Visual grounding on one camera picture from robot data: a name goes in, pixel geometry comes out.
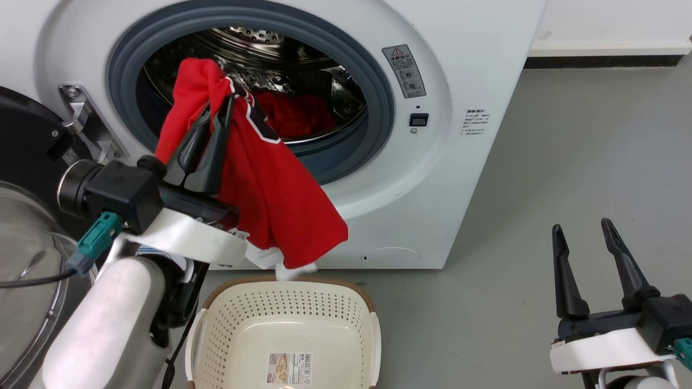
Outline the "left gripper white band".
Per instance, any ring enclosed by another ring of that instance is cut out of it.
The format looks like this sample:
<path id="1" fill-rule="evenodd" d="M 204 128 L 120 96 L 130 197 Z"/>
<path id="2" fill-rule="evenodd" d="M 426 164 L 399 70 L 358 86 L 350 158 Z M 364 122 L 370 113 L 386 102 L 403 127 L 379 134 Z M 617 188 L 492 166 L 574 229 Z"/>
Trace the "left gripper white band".
<path id="1" fill-rule="evenodd" d="M 245 258 L 247 241 L 230 232 L 239 219 L 237 207 L 201 196 L 220 194 L 233 105 L 233 96 L 225 96 L 212 117 L 210 106 L 203 106 L 168 161 L 168 185 L 159 187 L 163 209 L 146 231 L 122 232 L 122 244 L 150 246 L 218 266 L 235 266 Z M 191 192 L 171 187 L 184 182 Z"/>

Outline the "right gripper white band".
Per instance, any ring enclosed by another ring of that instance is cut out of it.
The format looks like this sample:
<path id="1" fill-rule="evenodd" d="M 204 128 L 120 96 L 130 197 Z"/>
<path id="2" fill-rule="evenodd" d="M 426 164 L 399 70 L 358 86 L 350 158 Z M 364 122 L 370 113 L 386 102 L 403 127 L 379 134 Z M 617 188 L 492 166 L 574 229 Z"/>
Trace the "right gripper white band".
<path id="1" fill-rule="evenodd" d="M 643 302 L 660 297 L 650 285 L 615 224 L 601 219 L 608 252 L 613 255 L 620 277 L 626 312 L 604 312 L 590 317 L 569 265 L 569 247 L 561 225 L 551 229 L 556 315 L 560 318 L 557 338 L 551 345 L 550 361 L 556 373 L 581 373 L 661 364 L 675 359 L 671 352 L 655 353 L 637 330 Z"/>

